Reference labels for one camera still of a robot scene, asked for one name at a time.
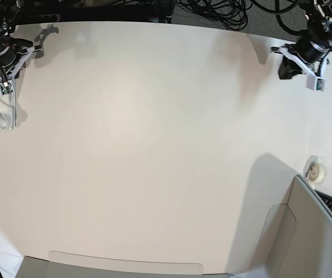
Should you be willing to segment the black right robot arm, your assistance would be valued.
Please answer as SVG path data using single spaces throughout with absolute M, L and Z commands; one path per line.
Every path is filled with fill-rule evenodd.
M 0 81 L 8 83 L 17 77 L 26 59 L 42 50 L 32 41 L 14 38 L 17 20 L 25 6 L 24 1 L 0 1 Z

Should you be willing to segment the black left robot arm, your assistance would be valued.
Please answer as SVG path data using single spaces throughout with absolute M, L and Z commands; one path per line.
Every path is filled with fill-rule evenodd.
M 280 27 L 298 37 L 296 43 L 272 47 L 271 51 L 283 56 L 278 75 L 281 80 L 289 80 L 300 74 L 322 77 L 329 63 L 328 54 L 332 51 L 332 1 L 294 1 L 291 7 L 298 6 L 305 11 L 307 27 L 295 31 L 282 21 L 279 1 L 275 2 L 275 17 Z

